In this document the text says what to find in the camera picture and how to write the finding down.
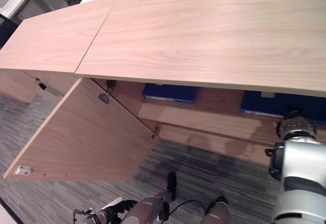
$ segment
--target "cabinet hinge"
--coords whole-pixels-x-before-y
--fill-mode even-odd
[[[116,80],[107,80],[106,81],[106,93],[100,93],[97,97],[102,100],[104,103],[108,104],[110,102],[110,93],[109,90],[114,90],[116,87]]]

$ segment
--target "metal hinge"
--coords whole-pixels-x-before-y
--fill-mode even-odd
[[[107,80],[106,81],[106,93],[100,93],[97,97],[102,100],[104,103],[108,104],[110,102],[110,93],[109,90],[114,90],[116,87],[117,81],[116,80]]]
[[[158,136],[158,133],[159,133],[159,126],[155,126],[154,134],[152,134],[151,138],[155,138],[156,136]]]

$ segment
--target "robot leg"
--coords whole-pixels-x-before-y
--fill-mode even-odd
[[[200,224],[230,224],[231,214],[228,201],[225,197],[218,197],[215,202],[209,204],[204,218]]]

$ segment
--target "black cable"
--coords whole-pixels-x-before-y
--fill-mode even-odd
[[[164,220],[161,222],[161,224],[163,224],[163,222],[166,221],[167,218],[168,218],[170,215],[172,215],[173,212],[175,212],[175,211],[176,211],[176,210],[177,210],[181,205],[187,204],[187,203],[189,203],[189,202],[197,202],[197,203],[200,204],[200,206],[203,208],[204,213],[206,213],[206,209],[205,209],[205,207],[203,206],[203,204],[202,204],[200,201],[198,201],[198,200],[188,200],[188,201],[186,201],[186,202],[181,203],[181,204],[178,205],[177,207],[175,207],[174,210],[171,211],[170,214],[169,214],[167,217],[164,218]]]

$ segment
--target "floor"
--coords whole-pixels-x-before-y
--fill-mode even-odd
[[[39,96],[26,105],[0,95],[1,175],[53,107]],[[72,223],[75,208],[99,209],[118,196],[134,200],[154,196],[165,188],[169,171],[178,178],[177,200],[171,208],[190,199],[207,206],[223,194],[232,223],[270,223],[277,182],[266,167],[169,141],[159,141],[131,181],[33,182],[0,177],[0,197],[24,224]],[[189,203],[167,223],[200,223],[202,216],[199,206]]]

